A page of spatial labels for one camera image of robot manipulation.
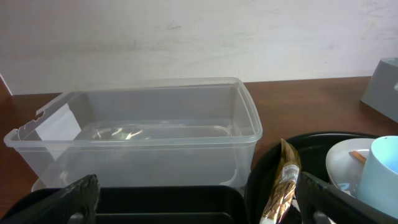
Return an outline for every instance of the transparent storage box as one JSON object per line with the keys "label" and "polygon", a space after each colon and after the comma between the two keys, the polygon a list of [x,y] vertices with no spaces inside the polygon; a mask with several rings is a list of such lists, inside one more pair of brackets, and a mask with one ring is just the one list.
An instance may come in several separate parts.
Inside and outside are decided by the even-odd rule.
{"label": "transparent storage box", "polygon": [[64,93],[5,138],[46,187],[96,174],[103,187],[242,187],[262,136],[237,78],[159,80]]}

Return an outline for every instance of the shiny foil packet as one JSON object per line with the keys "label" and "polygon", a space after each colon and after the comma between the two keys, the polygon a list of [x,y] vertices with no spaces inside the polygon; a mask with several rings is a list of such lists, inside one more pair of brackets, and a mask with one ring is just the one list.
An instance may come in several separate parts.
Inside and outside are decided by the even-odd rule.
{"label": "shiny foil packet", "polygon": [[296,148],[283,139],[280,140],[280,144],[282,151],[278,170],[260,224],[275,224],[282,220],[292,203],[301,170],[300,157]]}

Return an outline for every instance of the cup rim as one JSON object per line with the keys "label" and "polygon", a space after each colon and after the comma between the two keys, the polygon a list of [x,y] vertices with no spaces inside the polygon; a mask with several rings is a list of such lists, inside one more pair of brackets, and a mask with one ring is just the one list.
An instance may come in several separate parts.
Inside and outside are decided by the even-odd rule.
{"label": "cup rim", "polygon": [[373,153],[373,144],[377,141],[377,140],[382,140],[382,139],[386,139],[386,138],[395,138],[398,140],[398,136],[382,136],[382,137],[378,137],[377,139],[375,139],[372,144],[371,144],[371,148],[369,150],[369,152],[373,155],[373,157],[383,166],[385,167],[387,170],[391,171],[393,174],[398,175],[398,172],[392,170],[390,167],[386,166],[385,164],[383,164],[379,158],[377,158],[377,156]]}

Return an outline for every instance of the black tray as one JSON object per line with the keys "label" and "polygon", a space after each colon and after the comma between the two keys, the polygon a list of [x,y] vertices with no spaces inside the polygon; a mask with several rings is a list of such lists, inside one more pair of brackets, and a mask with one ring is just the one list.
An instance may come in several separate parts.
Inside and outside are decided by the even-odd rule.
{"label": "black tray", "polygon": [[[353,138],[377,138],[371,134],[346,132],[319,132],[296,136],[286,141],[292,144],[300,154],[304,172],[329,182],[326,171],[326,155],[329,149],[344,140]],[[259,223],[261,214],[271,193],[272,183],[280,160],[280,143],[271,148],[256,164],[246,184],[245,205],[249,221]],[[289,210],[282,223],[301,224],[300,213]]]}
{"label": "black tray", "polygon": [[[48,197],[59,189],[32,192],[4,218]],[[242,195],[225,186],[102,188],[96,224],[173,223],[248,224]]]}

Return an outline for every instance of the blue mug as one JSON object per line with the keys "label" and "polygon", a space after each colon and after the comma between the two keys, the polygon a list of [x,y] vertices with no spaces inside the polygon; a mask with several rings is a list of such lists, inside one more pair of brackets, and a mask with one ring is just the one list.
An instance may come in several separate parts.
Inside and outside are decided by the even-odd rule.
{"label": "blue mug", "polygon": [[398,218],[398,136],[384,136],[372,143],[357,198]]}

